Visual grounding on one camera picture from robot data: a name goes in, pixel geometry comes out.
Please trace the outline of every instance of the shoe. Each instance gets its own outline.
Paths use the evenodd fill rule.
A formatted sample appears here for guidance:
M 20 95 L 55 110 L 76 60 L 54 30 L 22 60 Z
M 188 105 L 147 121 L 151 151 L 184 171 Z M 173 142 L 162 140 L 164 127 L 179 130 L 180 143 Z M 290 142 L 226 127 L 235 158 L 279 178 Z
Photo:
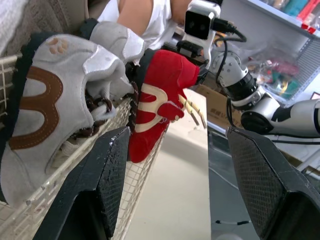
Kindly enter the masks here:
M 145 51 L 136 73 L 140 90 L 135 130 L 129 141 L 133 163 L 143 161 L 171 121 L 183 118 L 183 89 L 196 84 L 199 68 L 167 50 Z
M 146 49 L 146 44 L 141 37 L 115 22 L 87 19 L 80 27 L 80 36 L 103 46 L 116 55 L 124 65 L 139 60 Z M 110 100 L 119 100 L 128 93 L 133 94 L 134 88 L 125 74 L 111 82 Z
M 67 34 L 34 34 L 21 52 L 0 131 L 0 201 L 13 207 L 47 180 L 46 170 L 67 138 L 115 115 L 104 82 L 125 72 L 102 46 Z M 92 92 L 100 95 L 91 113 L 87 83 L 97 83 Z

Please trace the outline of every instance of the cable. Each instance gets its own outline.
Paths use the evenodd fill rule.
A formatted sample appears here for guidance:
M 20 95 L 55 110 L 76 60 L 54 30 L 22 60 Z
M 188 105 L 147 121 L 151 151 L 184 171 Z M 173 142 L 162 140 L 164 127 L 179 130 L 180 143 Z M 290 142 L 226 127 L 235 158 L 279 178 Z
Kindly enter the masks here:
M 215 174 L 217 174 L 220 178 L 222 178 L 222 180 L 224 180 L 227 184 L 229 184 L 231 187 L 233 187 L 234 189 L 239 190 L 239 188 L 234 185 L 233 183 L 229 182 L 226 178 L 224 178 L 220 173 L 218 173 L 216 170 L 214 170 L 213 168 L 209 167 L 209 169 L 214 172 Z
M 286 141 L 286 140 L 271 140 L 276 144 L 298 144 L 298 145 L 320 145 L 320 141 Z
M 236 127 L 234 121 L 232 119 L 232 106 L 231 106 L 231 99 L 228 97 L 226 100 L 226 117 L 232 127 Z
M 214 41 L 214 44 L 217 45 L 217 42 L 220 42 L 220 41 L 222 41 L 224 44 L 223 59 L 222 59 L 221 64 L 219 66 L 218 72 L 215 75 L 215 81 L 217 83 L 220 83 L 219 76 L 220 76 L 220 73 L 225 65 L 225 62 L 226 62 L 226 59 L 228 56 L 227 41 L 234 41 L 234 42 L 241 42 L 241 43 L 244 43 L 247 41 L 247 38 L 241 32 L 239 32 L 233 25 L 229 24 L 228 22 L 227 22 L 227 25 L 225 26 L 224 32 L 230 32 L 230 33 L 236 34 L 238 36 L 238 38 L 236 38 L 236 37 L 223 37 L 222 35 L 220 35 L 218 33 L 216 34 L 217 36 L 219 36 L 219 38 Z M 227 117 L 230 125 L 232 127 L 235 127 L 235 124 L 232 119 L 232 104 L 231 104 L 231 99 L 229 97 L 227 98 L 227 101 L 226 101 L 226 117 Z
M 318 165 L 315 169 L 313 169 L 311 172 L 309 172 L 309 174 L 306 174 L 306 176 L 310 176 L 311 174 L 313 174 L 315 171 L 318 170 L 319 167 L 320 167 L 320 165 Z
M 219 36 L 219 38 L 217 40 L 214 41 L 214 44 L 217 45 L 217 42 L 220 42 L 220 39 L 223 39 L 224 37 L 220 34 L 216 34 L 217 36 Z M 222 62 L 219 66 L 219 69 L 218 69 L 218 72 L 216 73 L 215 75 L 215 81 L 217 83 L 219 83 L 219 76 L 220 76 L 220 73 L 222 71 L 222 69 L 224 68 L 224 64 L 226 62 L 226 59 L 227 59 L 227 55 L 228 55 L 228 44 L 227 44 L 227 41 L 226 40 L 223 40 L 223 43 L 224 43 L 224 53 L 223 53 L 223 59 L 222 59 Z
M 249 221 L 221 221 L 221 220 L 217 220 L 215 221 L 216 224 L 228 224 L 228 225 L 244 225 L 244 224 L 250 224 L 252 223 L 251 220 Z

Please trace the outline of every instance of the wire basket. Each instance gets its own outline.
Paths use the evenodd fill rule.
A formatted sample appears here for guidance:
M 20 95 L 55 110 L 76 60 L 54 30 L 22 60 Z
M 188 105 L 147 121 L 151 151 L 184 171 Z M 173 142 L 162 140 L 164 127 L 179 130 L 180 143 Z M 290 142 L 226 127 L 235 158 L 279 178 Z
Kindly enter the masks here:
M 8 95 L 12 88 L 11 77 L 15 70 L 15 62 L 19 57 L 20 55 L 0 58 L 0 129 L 4 127 L 2 118 L 6 115 Z M 129 110 L 130 102 L 129 99 L 126 99 L 118 105 L 117 116 L 101 126 L 95 136 L 80 142 L 72 155 L 60 164 L 51 177 L 18 209 L 13 209 L 6 203 L 0 202 L 1 240 L 31 240 L 33 238 L 69 172 L 90 152 L 99 136 L 127 124 Z M 162 140 L 163 136 L 145 161 L 139 164 L 131 162 L 126 164 L 124 187 L 113 240 L 125 238 Z

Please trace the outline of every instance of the paw print logo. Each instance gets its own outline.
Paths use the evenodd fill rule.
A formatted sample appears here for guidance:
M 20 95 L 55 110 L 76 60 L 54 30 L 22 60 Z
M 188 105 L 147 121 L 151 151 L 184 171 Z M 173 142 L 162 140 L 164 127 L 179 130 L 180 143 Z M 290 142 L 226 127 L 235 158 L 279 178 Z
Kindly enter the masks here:
M 68 49 L 68 42 L 62 38 L 53 38 L 50 42 L 47 43 L 49 47 L 49 51 L 52 54 L 63 54 Z

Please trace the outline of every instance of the red shoe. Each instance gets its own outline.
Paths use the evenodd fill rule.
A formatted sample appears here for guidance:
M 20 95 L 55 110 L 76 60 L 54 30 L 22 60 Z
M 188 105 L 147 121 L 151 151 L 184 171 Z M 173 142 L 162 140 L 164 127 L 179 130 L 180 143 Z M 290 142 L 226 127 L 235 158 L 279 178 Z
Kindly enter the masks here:
M 196 84 L 199 68 L 184 56 L 167 50 L 146 51 L 140 61 L 138 79 L 143 83 L 136 115 L 135 130 L 129 141 L 129 156 L 140 163 L 152 151 L 171 121 L 184 116 L 179 101 L 183 89 Z

